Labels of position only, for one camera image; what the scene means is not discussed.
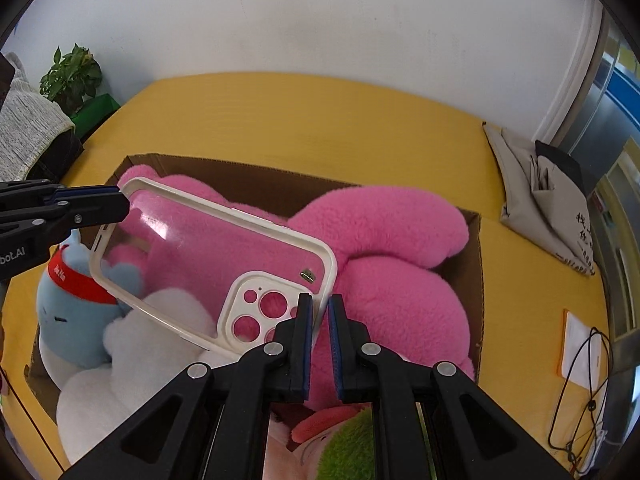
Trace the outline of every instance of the beige cloth bag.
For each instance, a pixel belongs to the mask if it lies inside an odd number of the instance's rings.
[[[0,182],[22,180],[59,134],[72,123],[56,103],[29,84],[20,59],[6,54],[14,79],[0,111]]]
[[[502,173],[507,202],[500,222],[572,269],[594,274],[587,201],[535,143],[507,129],[482,126]]]

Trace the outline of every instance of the green pot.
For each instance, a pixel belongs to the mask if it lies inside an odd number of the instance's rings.
[[[76,125],[76,137],[85,142],[118,108],[120,105],[109,94],[89,99],[78,113],[71,117]]]

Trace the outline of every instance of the white wall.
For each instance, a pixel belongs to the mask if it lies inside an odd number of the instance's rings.
[[[3,51],[38,82],[58,45],[87,46],[121,102],[170,76],[316,73],[544,137],[584,76],[599,9],[595,0],[35,0]]]

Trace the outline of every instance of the cardboard box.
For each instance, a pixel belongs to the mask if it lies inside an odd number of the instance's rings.
[[[286,218],[293,216],[309,202],[332,189],[353,185],[236,162],[158,155],[157,153],[128,156],[114,171],[107,184],[116,184],[127,169],[137,164],[148,164],[160,176],[185,174],[208,184],[232,202],[253,205]],[[480,215],[471,211],[461,211],[469,227],[469,242],[460,254],[444,261],[435,270],[452,286],[465,308],[471,332],[469,357],[476,369],[477,382],[480,375],[484,319],[482,259],[479,240]],[[89,247],[94,241],[97,229],[95,227],[82,230],[82,241]],[[37,341],[36,334],[32,362],[26,368],[25,375],[36,398],[49,416],[55,420],[56,404],[60,392],[42,365]]]

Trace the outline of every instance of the potted plant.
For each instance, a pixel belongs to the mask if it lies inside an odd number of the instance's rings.
[[[60,47],[53,55],[53,66],[40,80],[40,93],[57,103],[76,125],[76,136],[86,140],[120,105],[109,95],[96,96],[102,70],[85,47],[62,56]]]

